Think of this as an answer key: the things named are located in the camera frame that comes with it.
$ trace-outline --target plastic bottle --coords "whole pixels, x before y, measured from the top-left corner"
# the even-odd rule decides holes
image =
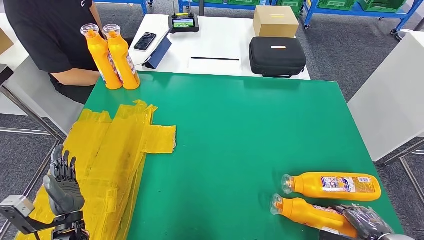
[[[301,198],[287,199],[274,194],[270,211],[273,215],[283,215],[295,223],[319,230],[333,230],[351,238],[358,235],[354,226],[336,210],[309,204]]]
[[[85,36],[85,39],[87,39],[88,50],[94,59],[106,87],[111,90],[122,87],[118,71],[109,53],[108,42],[100,36],[99,27],[92,23],[85,24],[81,27],[80,31]]]
[[[382,194],[379,181],[362,173],[306,172],[299,176],[285,174],[281,180],[286,194],[300,193],[310,198],[374,201]]]
[[[103,33],[107,37],[109,51],[122,80],[123,87],[128,90],[138,88],[140,86],[140,78],[133,60],[128,54],[128,43],[121,36],[121,28],[116,24],[108,24],[103,27]]]

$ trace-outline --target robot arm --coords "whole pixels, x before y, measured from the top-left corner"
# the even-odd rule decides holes
[[[372,209],[363,206],[339,205],[333,207],[357,230],[359,240],[414,240],[409,236],[394,234],[393,229]],[[320,240],[348,240],[350,238],[320,231]]]
[[[85,230],[83,211],[84,198],[81,194],[75,172],[75,157],[68,164],[69,151],[62,156],[63,146],[56,147],[51,155],[50,174],[44,176],[43,184],[49,196],[51,211],[56,215],[51,223],[43,223],[32,219],[29,215],[34,205],[25,196],[9,196],[0,203],[0,214],[3,214],[20,232],[25,235],[34,234],[40,239],[38,232],[54,228],[52,240],[88,240]]]

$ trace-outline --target cardboard box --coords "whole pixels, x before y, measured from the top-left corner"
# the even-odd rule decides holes
[[[0,54],[6,52],[6,50],[8,50],[12,46],[13,46],[12,40],[0,28]]]
[[[253,28],[258,37],[294,38],[299,22],[289,6],[256,6]]]

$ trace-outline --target green table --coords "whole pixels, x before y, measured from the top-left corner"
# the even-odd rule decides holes
[[[86,108],[141,99],[153,123],[177,126],[173,154],[148,154],[129,240],[314,240],[318,230],[271,215],[287,173],[378,176],[336,82],[140,73],[137,90],[94,88]],[[349,201],[305,198],[329,206]],[[402,233],[389,198],[364,202]]]

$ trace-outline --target person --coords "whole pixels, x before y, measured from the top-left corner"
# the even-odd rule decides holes
[[[85,24],[103,29],[93,0],[4,0],[4,9],[17,38],[35,65],[50,75],[54,88],[85,104],[100,77],[80,33]]]

